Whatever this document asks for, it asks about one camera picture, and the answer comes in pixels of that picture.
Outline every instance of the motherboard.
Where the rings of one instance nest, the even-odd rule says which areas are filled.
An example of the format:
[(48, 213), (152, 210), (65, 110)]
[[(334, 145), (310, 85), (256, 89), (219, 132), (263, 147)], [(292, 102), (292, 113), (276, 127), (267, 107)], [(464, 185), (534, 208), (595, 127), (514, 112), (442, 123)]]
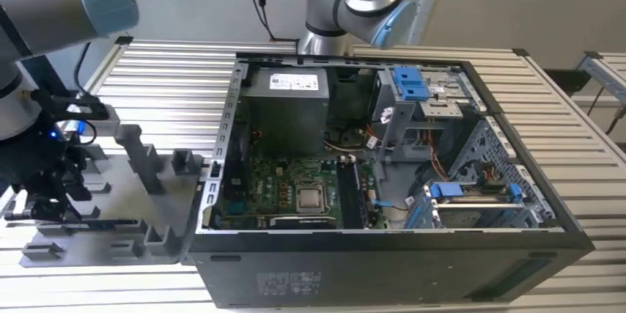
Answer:
[(370, 161), (252, 157), (246, 179), (222, 203), (223, 229), (384, 226)]

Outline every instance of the green circuit board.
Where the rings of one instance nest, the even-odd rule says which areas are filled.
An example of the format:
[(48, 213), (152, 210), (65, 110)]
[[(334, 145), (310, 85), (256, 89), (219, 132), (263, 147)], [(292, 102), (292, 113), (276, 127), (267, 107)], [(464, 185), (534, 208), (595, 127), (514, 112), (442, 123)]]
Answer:
[[(308, 158), (254, 158), (247, 195), (243, 200), (226, 202), (222, 207), (223, 228), (263, 229), (272, 217), (311, 215), (335, 218), (340, 229), (342, 205), (335, 164), (334, 160)], [(371, 194), (375, 192), (375, 183), (370, 162), (359, 162), (358, 168), (362, 189)], [(323, 190), (324, 206), (319, 212), (311, 214), (299, 212), (296, 207), (295, 194), (299, 187), (304, 186)], [(376, 221), (371, 227), (382, 226), (383, 222)]]

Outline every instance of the power supply label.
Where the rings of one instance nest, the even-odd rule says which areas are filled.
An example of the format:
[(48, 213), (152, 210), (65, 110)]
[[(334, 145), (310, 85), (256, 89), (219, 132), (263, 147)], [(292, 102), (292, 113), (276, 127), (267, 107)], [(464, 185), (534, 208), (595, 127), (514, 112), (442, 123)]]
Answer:
[(270, 89), (316, 91), (319, 89), (316, 75), (275, 73), (270, 76)]

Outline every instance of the slatted metal surface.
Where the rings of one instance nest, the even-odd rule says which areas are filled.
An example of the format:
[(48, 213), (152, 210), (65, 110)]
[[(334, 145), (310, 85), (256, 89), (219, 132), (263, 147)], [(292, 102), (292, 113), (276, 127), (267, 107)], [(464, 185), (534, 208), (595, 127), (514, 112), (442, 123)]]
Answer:
[(578, 69), (587, 71), (621, 103), (626, 104), (626, 54), (587, 52)]
[[(294, 48), (136, 40), (111, 52), (89, 88), (116, 107), (124, 122), (141, 124), (145, 143), (165, 152), (189, 147), (210, 157), (238, 51), (290, 53)], [(358, 56), (471, 61), (597, 251), (510, 306), (302, 312), (626, 312), (626, 156), (533, 60), (507, 50), (471, 48), (406, 47), (382, 52), (358, 46), (355, 52)], [(121, 152), (109, 138), (97, 142), (108, 152)], [(60, 306), (63, 312), (215, 309), (194, 267), (20, 268), (19, 249), (33, 232), (32, 226), (0, 231), (0, 307), (40, 306), (45, 312)]]

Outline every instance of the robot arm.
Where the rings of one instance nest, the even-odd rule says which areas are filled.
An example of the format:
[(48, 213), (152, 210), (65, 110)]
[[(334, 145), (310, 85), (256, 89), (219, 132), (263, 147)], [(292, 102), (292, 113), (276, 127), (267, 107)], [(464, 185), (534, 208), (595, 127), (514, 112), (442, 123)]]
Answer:
[(394, 47), (411, 26), (415, 9), (412, 0), (307, 0), (299, 53), (351, 54), (348, 34), (376, 48)]
[[(85, 151), (57, 122), (107, 119), (108, 112), (95, 97), (51, 97), (37, 90), (16, 62), (123, 31), (137, 20), (135, 0), (0, 0), (0, 178), (28, 191), (24, 218), (80, 217), (68, 195), (91, 199), (80, 173)], [(89, 111), (69, 113), (69, 104)]]

